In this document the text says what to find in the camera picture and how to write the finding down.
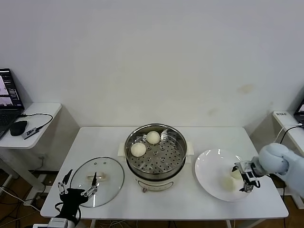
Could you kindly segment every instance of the white cable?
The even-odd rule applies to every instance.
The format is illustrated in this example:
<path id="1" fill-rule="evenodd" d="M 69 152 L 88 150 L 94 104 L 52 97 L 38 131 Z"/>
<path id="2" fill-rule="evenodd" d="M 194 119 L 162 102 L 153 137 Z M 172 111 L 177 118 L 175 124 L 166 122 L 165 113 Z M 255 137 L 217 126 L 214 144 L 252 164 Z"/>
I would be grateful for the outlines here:
<path id="1" fill-rule="evenodd" d="M 113 222 L 111 222 L 109 228 L 113 228 L 114 225 L 119 224 L 119 223 L 124 222 L 124 221 L 125 221 L 125 220 L 122 220 L 122 221 L 113 221 Z"/>
<path id="2" fill-rule="evenodd" d="M 12 197 L 14 197 L 14 198 L 16 198 L 16 199 L 19 199 L 20 201 L 22 201 L 22 202 L 24 202 L 24 203 L 28 204 L 29 206 L 31 206 L 32 208 L 34 208 L 34 209 L 36 209 L 37 211 L 39 211 L 39 212 L 40 212 L 40 210 L 39 210 L 39 209 L 37 209 L 37 208 L 35 208 L 34 206 L 30 205 L 30 204 L 29 204 L 29 203 L 27 203 L 26 201 L 23 201 L 22 199 L 20 199 L 20 198 L 18 198 L 18 197 L 16 197 L 16 196 L 14 196 L 14 195 L 12 195 L 12 194 L 10 194 L 9 192 L 5 191 L 5 190 L 4 190 L 2 187 L 0 187 L 0 189 L 2 189 L 2 191 L 6 192 L 6 193 L 7 193 L 7 194 L 9 194 L 10 196 L 12 196 Z"/>
<path id="3" fill-rule="evenodd" d="M 5 226 L 5 225 L 7 225 L 7 224 L 9 224 L 9 223 L 11 223 L 11 222 L 14 222 L 14 221 L 17 221 L 17 220 L 19 220 L 19 219 L 25 218 L 25 217 L 30 216 L 30 215 L 32 215 L 32 214 L 34 214 L 34 213 L 37 213 L 37 212 L 38 212 L 38 211 L 34 211 L 34 212 L 32 212 L 32 213 L 30 213 L 30 214 L 28 214 L 28 215 L 25 215 L 25 216 L 23 216 L 23 217 L 21 217 L 21 218 L 12 220 L 12 221 L 10 221 L 10 222 L 7 222 L 7 223 L 5 223 L 4 225 L 1 225 L 0 227 L 3 227 L 3 226 Z"/>
<path id="4" fill-rule="evenodd" d="M 276 138 L 275 138 L 275 140 L 274 140 L 274 143 L 277 141 L 277 139 L 279 138 L 279 135 L 281 134 L 281 132 L 284 130 L 284 128 L 286 128 L 286 127 L 292 127 L 292 126 L 302 126 L 303 124 L 301 124 L 301 123 L 296 123 L 296 124 L 291 124 L 291 125 L 287 125 L 287 126 L 283 126 L 282 128 L 281 128 L 281 130 L 279 131 L 279 133 L 277 134 L 277 136 L 276 136 Z"/>

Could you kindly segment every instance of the black cable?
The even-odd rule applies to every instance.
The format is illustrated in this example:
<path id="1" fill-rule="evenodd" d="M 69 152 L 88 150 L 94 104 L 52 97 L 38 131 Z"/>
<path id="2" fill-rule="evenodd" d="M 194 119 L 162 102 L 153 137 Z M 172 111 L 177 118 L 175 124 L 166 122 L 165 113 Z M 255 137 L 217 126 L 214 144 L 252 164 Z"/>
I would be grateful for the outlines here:
<path id="1" fill-rule="evenodd" d="M 285 133 L 283 134 L 283 137 L 282 137 L 282 139 L 281 139 L 281 141 L 280 141 L 280 144 L 282 144 L 283 139 L 284 139 L 285 135 L 287 134 L 287 132 L 288 132 L 289 130 L 291 130 L 291 129 L 296 128 L 296 127 L 303 127 L 303 125 L 300 125 L 300 126 L 295 126 L 295 127 L 291 127 L 291 128 L 289 128 L 289 129 L 287 129 L 287 130 L 285 131 Z"/>
<path id="2" fill-rule="evenodd" d="M 27 116 L 34 116 L 34 115 L 48 115 L 51 117 L 51 119 L 46 122 L 44 125 L 41 125 L 39 127 L 37 127 L 37 130 L 40 130 L 41 128 L 43 128 L 45 125 L 47 125 L 48 123 L 50 123 L 53 120 L 53 116 L 51 114 L 46 114 L 46 113 L 35 113 L 35 114 L 30 114 L 30 115 L 26 115 L 25 113 L 19 115 L 19 117 L 27 117 Z"/>
<path id="3" fill-rule="evenodd" d="M 37 171 L 37 170 L 39 170 L 39 169 L 41 169 L 42 167 L 43 167 L 43 164 L 44 164 L 44 158 L 39 158 L 39 159 L 41 159 L 41 165 L 38 167 L 38 168 L 36 168 L 36 169 L 34 169 L 33 171 L 31 171 L 30 173 L 33 173 L 33 172 L 35 172 L 35 171 Z"/>
<path id="4" fill-rule="evenodd" d="M 81 210 L 80 210 L 80 208 L 78 207 L 78 212 L 79 212 L 79 218 L 78 218 L 78 223 L 80 222 L 80 220 L 81 220 Z"/>
<path id="5" fill-rule="evenodd" d="M 19 196 L 17 195 L 17 193 L 15 193 L 12 189 L 10 189 L 10 188 L 8 188 L 8 187 L 5 187 L 5 186 L 1 186 L 1 187 L 2 187 L 2 188 L 6 188 L 7 190 L 10 190 L 12 193 L 15 194 L 16 197 L 19 198 Z M 12 204 L 18 204 L 18 203 L 19 203 L 19 200 L 18 200 L 18 202 L 16 202 L 16 203 L 2 203 L 2 202 L 0 202 L 0 204 L 5 204 L 5 205 L 12 205 Z"/>
<path id="6" fill-rule="evenodd" d="M 13 190 L 11 190 L 11 189 L 9 189 L 8 187 L 5 187 L 5 186 L 1 186 L 1 187 L 10 190 L 11 192 L 13 192 L 13 193 L 16 195 L 16 197 L 19 198 L 19 196 L 18 196 Z M 14 211 L 18 208 L 20 202 L 18 202 L 18 203 L 16 203 L 16 204 L 17 204 L 17 205 L 15 206 L 15 208 L 14 208 L 8 215 L 6 215 L 6 216 L 4 216 L 4 217 L 2 217 L 2 218 L 0 219 L 0 223 L 3 222 L 5 219 L 11 218 L 11 217 L 12 217 L 11 214 L 14 213 Z"/>

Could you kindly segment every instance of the white bun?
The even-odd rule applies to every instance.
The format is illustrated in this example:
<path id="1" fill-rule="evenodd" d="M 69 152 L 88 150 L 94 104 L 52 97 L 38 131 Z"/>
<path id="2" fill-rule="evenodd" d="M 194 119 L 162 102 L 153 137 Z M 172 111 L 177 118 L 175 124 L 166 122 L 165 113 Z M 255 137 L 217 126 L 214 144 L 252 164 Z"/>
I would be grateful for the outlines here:
<path id="1" fill-rule="evenodd" d="M 141 143 L 137 142 L 131 146 L 131 154 L 134 157 L 141 157 L 146 153 L 146 146 Z"/>
<path id="2" fill-rule="evenodd" d="M 147 141 L 150 144 L 158 144 L 161 140 L 160 134 L 155 131 L 151 131 L 147 134 Z"/>

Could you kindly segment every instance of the cable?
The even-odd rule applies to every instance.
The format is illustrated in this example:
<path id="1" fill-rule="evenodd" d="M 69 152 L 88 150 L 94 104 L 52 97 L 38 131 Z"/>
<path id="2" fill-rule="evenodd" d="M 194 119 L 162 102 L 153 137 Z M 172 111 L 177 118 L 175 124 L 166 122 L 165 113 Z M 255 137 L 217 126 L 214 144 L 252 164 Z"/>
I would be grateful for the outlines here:
<path id="1" fill-rule="evenodd" d="M 81 220 L 81 210 L 80 210 L 80 208 L 78 207 L 78 213 L 79 213 L 79 218 L 78 218 L 78 223 L 80 222 L 80 220 Z"/>
<path id="2" fill-rule="evenodd" d="M 18 197 L 16 197 L 16 196 L 13 196 L 13 195 L 10 194 L 9 192 L 5 191 L 2 187 L 0 187 L 0 189 L 2 189 L 4 192 L 6 192 L 7 194 L 11 195 L 12 197 L 14 197 L 14 198 L 16 198 L 16 199 L 19 199 L 20 201 L 22 201 L 22 202 L 28 204 L 26 201 L 24 201 L 24 200 L 22 200 L 22 199 L 20 199 L 20 198 L 18 198 Z M 30 205 L 30 204 L 28 204 L 28 205 L 31 206 L 32 208 L 36 209 L 37 211 L 40 211 L 39 209 L 35 208 L 34 206 L 32 206 L 32 205 Z"/>
<path id="3" fill-rule="evenodd" d="M 301 124 L 301 123 L 296 123 L 296 124 L 291 124 L 291 125 L 288 125 L 288 126 L 283 126 L 282 128 L 281 128 L 281 130 L 279 131 L 279 133 L 277 134 L 277 136 L 276 136 L 276 138 L 275 138 L 275 140 L 274 140 L 274 143 L 277 141 L 277 139 L 278 139 L 278 137 L 280 136 L 280 134 L 281 134 L 281 132 L 284 130 L 284 128 L 286 128 L 286 127 L 291 127 L 291 126 L 302 126 L 303 124 Z"/>
<path id="4" fill-rule="evenodd" d="M 30 215 L 32 215 L 32 214 L 34 214 L 34 213 L 37 213 L 38 211 L 34 211 L 34 212 L 32 212 L 32 213 L 30 213 L 30 214 L 28 214 L 28 215 L 25 215 L 25 216 L 23 216 L 23 217 L 21 217 L 21 218 L 17 218 L 17 219 L 15 219 L 15 220 L 12 220 L 12 221 L 10 221 L 10 222 L 7 222 L 7 223 L 5 223 L 4 225 L 1 225 L 0 227 L 3 227 L 3 226 L 5 226 L 5 225 L 7 225 L 7 224 L 9 224 L 9 223 L 11 223 L 11 222 L 14 222 L 14 221 L 19 221 L 20 219 L 22 219 L 22 218 L 25 218 L 25 217 L 27 217 L 27 216 L 30 216 Z"/>
<path id="5" fill-rule="evenodd" d="M 3 222 L 5 219 L 11 217 L 10 215 L 11 215 L 12 213 L 14 213 L 14 211 L 18 208 L 18 205 L 19 205 L 19 202 L 17 203 L 17 205 L 15 206 L 15 208 L 14 208 L 8 215 L 6 215 L 6 216 L 4 216 L 3 218 L 0 219 L 0 223 Z"/>
<path id="6" fill-rule="evenodd" d="M 287 131 L 285 131 L 285 133 L 284 133 L 284 135 L 283 135 L 283 137 L 282 137 L 282 139 L 281 139 L 281 141 L 280 141 L 280 144 L 282 144 L 283 139 L 284 139 L 285 135 L 287 134 L 287 132 L 288 132 L 289 130 L 294 129 L 294 128 L 297 128 L 297 127 L 302 127 L 302 125 L 300 125 L 300 126 L 295 126 L 295 127 L 291 127 L 291 128 L 289 128 L 289 129 L 287 129 Z"/>
<path id="7" fill-rule="evenodd" d="M 30 172 L 30 173 L 33 173 L 33 172 L 35 172 L 35 171 L 37 171 L 37 170 L 39 170 L 39 169 L 41 169 L 42 168 L 42 166 L 43 166 L 43 164 L 44 164 L 44 157 L 39 157 L 39 159 L 41 160 L 41 165 L 38 167 L 38 168 L 36 168 L 36 169 L 34 169 L 32 172 Z"/>
<path id="8" fill-rule="evenodd" d="M 23 114 L 19 115 L 19 117 L 27 117 L 27 116 L 34 116 L 34 115 L 48 115 L 51 117 L 51 119 L 49 121 L 47 121 L 44 125 L 37 127 L 36 131 L 40 130 L 41 128 L 43 128 L 45 125 L 47 125 L 48 123 L 50 123 L 53 120 L 53 116 L 51 114 L 46 114 L 46 113 L 35 113 L 35 114 L 30 114 L 30 115 L 23 113 Z"/>
<path id="9" fill-rule="evenodd" d="M 14 193 L 16 196 L 18 196 L 17 193 L 15 193 L 12 189 L 10 189 L 8 187 L 5 187 L 5 186 L 1 186 L 1 187 L 10 190 L 12 193 Z M 18 203 L 19 203 L 19 201 L 16 202 L 16 203 L 2 203 L 2 202 L 0 202 L 0 204 L 5 204 L 5 205 L 12 205 L 12 204 L 18 204 Z"/>

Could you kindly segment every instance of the monitor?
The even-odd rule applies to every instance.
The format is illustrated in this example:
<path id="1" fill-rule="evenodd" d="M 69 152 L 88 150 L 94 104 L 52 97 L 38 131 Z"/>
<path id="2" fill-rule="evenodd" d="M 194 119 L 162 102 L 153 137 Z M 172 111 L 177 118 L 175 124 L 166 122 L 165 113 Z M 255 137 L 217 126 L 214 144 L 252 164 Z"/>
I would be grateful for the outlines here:
<path id="1" fill-rule="evenodd" d="M 10 69 L 0 69 L 0 109 L 23 108 Z"/>

